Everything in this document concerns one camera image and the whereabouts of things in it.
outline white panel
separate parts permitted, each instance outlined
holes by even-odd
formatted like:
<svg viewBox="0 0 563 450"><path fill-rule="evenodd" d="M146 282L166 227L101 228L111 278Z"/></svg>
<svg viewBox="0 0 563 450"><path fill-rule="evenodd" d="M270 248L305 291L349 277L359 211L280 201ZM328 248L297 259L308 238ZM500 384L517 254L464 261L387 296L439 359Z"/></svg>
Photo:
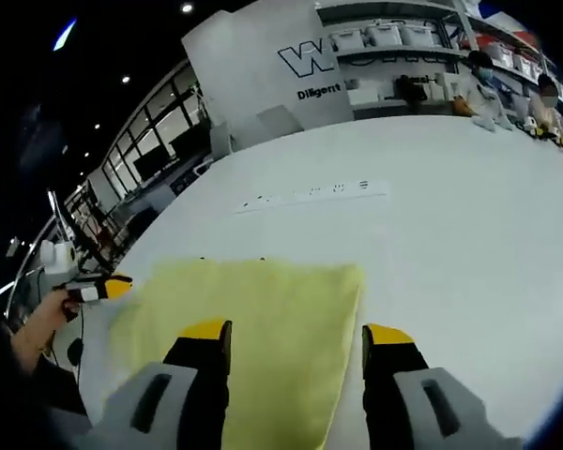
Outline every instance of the white panel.
<svg viewBox="0 0 563 450"><path fill-rule="evenodd" d="M198 77L208 112L215 125L230 124L245 144L266 139L256 114L284 105L300 124L321 127L353 119L342 76L329 43L322 40L321 59L311 75L299 61L286 63L278 54L297 51L301 43L319 43L321 22L304 0L261 0L230 14L220 11L186 35L182 42ZM286 60L290 60L289 50ZM303 62L311 59L303 52ZM338 91L300 99L298 91L339 85Z"/></svg>

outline white table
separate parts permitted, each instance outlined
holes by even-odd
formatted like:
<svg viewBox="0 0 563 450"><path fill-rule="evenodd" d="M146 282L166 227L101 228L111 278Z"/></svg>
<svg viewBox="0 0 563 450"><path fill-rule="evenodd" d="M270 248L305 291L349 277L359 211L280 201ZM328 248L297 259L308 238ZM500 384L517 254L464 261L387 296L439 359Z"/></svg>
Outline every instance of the white table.
<svg viewBox="0 0 563 450"><path fill-rule="evenodd" d="M381 197L233 214L258 195L387 180ZM227 157L159 216L119 270L142 284L166 257L281 257L365 269L355 339L327 448L368 449L360 327L404 330L530 437L563 393L563 153L519 131L413 116L314 129ZM85 316L81 392L90 419L126 374L105 351L117 307ZM78 321L63 331L79 333Z"/></svg>

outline letter w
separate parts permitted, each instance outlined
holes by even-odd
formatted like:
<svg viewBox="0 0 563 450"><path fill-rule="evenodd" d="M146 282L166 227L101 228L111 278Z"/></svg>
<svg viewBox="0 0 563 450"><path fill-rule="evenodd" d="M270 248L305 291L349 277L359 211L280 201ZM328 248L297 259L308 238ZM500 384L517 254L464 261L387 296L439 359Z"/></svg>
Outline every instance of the letter w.
<svg viewBox="0 0 563 450"><path fill-rule="evenodd" d="M299 78L310 77L315 68L321 72L328 72L334 69L333 63L329 58L322 54L323 40L319 39L319 45L315 44L312 40L301 42L298 45L298 50L294 47L278 50L278 55L285 64Z"/></svg>

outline yellow cloth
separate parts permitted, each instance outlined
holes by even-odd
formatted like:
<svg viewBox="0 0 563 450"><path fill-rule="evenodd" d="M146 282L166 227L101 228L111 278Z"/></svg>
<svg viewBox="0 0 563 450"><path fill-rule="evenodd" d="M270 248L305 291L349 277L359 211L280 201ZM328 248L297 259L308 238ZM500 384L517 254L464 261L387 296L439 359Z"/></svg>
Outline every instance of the yellow cloth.
<svg viewBox="0 0 563 450"><path fill-rule="evenodd" d="M229 319L230 404L223 448L322 448L338 404L362 275L355 266L279 261L164 263L140 305L111 329L133 371L159 361L192 324Z"/></svg>

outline person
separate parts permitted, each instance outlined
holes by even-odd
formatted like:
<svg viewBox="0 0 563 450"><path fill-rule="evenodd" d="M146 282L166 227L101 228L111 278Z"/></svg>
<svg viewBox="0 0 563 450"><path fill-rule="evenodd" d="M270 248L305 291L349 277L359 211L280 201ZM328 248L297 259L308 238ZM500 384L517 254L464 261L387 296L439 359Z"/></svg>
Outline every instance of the person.
<svg viewBox="0 0 563 450"><path fill-rule="evenodd" d="M559 101L559 91L555 82L548 75L542 73L538 77L538 88L540 93L532 94L529 100L528 114L536 119L539 127L545 128L547 131L556 128L559 134L563 134L563 128L555 109Z"/></svg>
<svg viewBox="0 0 563 450"><path fill-rule="evenodd" d="M0 310L0 443L6 447L69 448L51 420L37 375L45 364L52 365L42 361L41 354L54 332L67 323L65 310L78 308L66 291L50 292L12 336L5 331ZM57 385L50 387L67 395Z"/></svg>
<svg viewBox="0 0 563 450"><path fill-rule="evenodd" d="M25 325L10 339L12 351L26 373L34 371L53 334L67 323L64 309L77 313L79 304L69 300L65 290L48 293Z"/></svg>
<svg viewBox="0 0 563 450"><path fill-rule="evenodd" d="M453 101L457 115L473 117L474 123L495 130L495 124L512 129L505 114L500 96L492 86L494 63L484 52L472 51L467 60L471 66L471 74L465 74L458 82L457 97Z"/></svg>

